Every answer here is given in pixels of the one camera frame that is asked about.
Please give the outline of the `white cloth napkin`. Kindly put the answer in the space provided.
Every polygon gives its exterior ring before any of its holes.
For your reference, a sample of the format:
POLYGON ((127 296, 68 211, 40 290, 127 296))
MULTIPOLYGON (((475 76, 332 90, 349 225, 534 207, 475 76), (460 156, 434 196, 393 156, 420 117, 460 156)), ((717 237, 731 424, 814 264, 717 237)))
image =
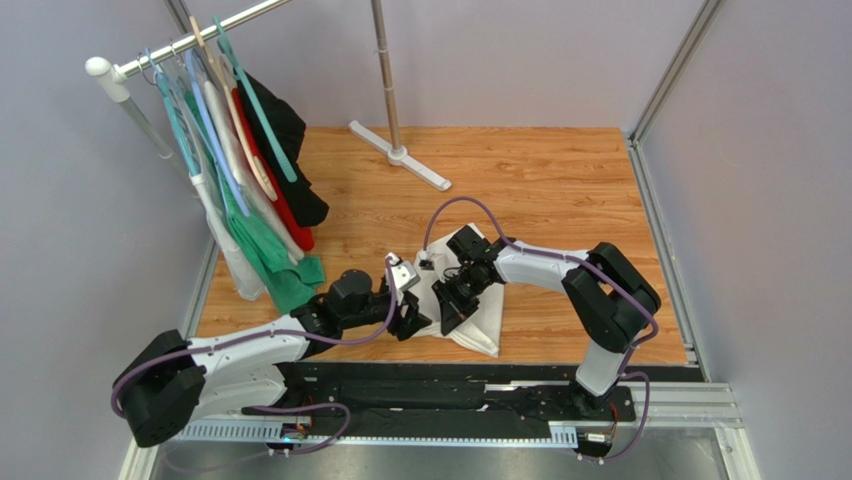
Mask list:
POLYGON ((505 286, 496 284, 488 287, 479 297, 477 311, 448 335, 440 330, 440 307, 431 287, 437 280, 449 278, 450 267, 460 262, 450 251, 447 242, 451 234, 431 242, 420 251, 413 261, 419 282, 409 293, 418 298, 419 314, 430 323, 414 334, 414 337, 435 337, 452 340, 461 347, 491 358, 498 358, 505 300, 505 286))

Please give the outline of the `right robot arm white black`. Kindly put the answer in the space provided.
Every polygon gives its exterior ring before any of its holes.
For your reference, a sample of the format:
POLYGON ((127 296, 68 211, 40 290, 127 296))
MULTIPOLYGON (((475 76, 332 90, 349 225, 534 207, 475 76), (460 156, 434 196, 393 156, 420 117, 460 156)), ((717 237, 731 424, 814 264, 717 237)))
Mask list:
POLYGON ((523 284, 561 293, 590 339, 573 383, 591 399, 610 394, 629 352, 662 305, 657 291, 611 243, 561 251, 514 238, 489 241, 465 226, 449 238, 448 247, 451 259, 460 265, 431 286, 442 333, 470 320, 492 286, 523 284))

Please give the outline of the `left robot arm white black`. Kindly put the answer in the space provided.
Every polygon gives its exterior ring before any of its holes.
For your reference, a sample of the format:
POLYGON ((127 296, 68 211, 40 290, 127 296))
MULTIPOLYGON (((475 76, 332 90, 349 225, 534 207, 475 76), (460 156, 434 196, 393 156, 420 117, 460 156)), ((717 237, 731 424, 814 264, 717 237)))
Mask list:
POLYGON ((193 421, 243 409, 267 413, 287 393, 279 367, 346 346, 347 329, 377 325, 403 341, 428 325, 411 289, 420 281, 409 262, 390 266, 377 291, 364 271, 350 270, 328 291, 259 327, 210 338, 156 335, 116 378, 110 406, 138 446, 160 445, 193 421))

